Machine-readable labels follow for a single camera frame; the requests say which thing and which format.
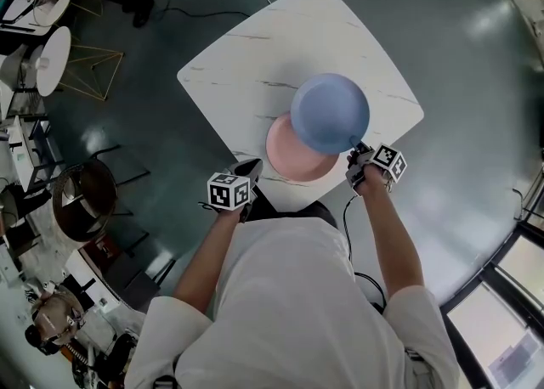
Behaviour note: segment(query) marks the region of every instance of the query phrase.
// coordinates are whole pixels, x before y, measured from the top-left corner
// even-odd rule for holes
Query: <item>black shoe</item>
[[[136,8],[136,13],[134,14],[133,19],[133,25],[136,28],[141,28],[147,23],[154,4],[155,1],[153,0],[144,0],[140,3],[139,7]]]

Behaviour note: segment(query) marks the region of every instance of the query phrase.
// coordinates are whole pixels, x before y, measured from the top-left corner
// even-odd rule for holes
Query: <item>hair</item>
[[[42,336],[34,324],[29,325],[28,329],[25,330],[25,338],[35,348],[39,348],[42,345]]]

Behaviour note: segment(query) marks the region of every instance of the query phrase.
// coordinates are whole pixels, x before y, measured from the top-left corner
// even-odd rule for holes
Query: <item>dark green floor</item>
[[[343,1],[388,52],[425,111],[396,144],[408,169],[393,197],[428,286],[444,300],[505,238],[519,204],[510,188],[526,188],[538,170],[544,79],[536,46],[510,0]],[[156,0],[159,8],[165,3]],[[172,0],[192,13],[252,14],[264,4]],[[151,170],[122,191],[136,216],[112,227],[126,243],[142,229],[151,234],[138,252],[145,265],[160,254],[181,258],[163,284],[168,293],[212,221],[196,204],[206,197],[206,181],[234,160],[176,74],[242,18],[194,20],[172,12],[136,30],[130,15],[108,3],[102,18],[76,16],[82,42],[127,57],[107,102],[68,91],[46,99],[53,134],[69,163],[119,143],[127,146],[121,162]],[[341,219],[349,196],[341,185],[323,201]],[[354,203],[348,219],[356,267],[380,279],[364,207]]]

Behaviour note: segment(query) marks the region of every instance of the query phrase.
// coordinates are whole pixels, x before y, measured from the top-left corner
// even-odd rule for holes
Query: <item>marble tabletop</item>
[[[368,98],[366,144],[392,144],[423,118],[393,61],[342,0],[278,0],[192,59],[178,80],[239,161],[263,159],[258,187],[276,210],[298,211],[345,180],[346,155],[323,178],[293,182],[268,162],[266,136],[303,82],[326,72],[350,78]]]

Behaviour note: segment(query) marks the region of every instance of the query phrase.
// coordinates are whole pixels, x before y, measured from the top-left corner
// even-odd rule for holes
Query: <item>white shirt sleeve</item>
[[[409,286],[395,293],[383,315],[409,351],[424,363],[406,359],[408,387],[457,388],[459,366],[445,331],[438,304],[423,286]]]
[[[125,377],[125,387],[149,389],[159,377],[174,377],[181,353],[211,324],[206,315],[176,298],[153,299]]]

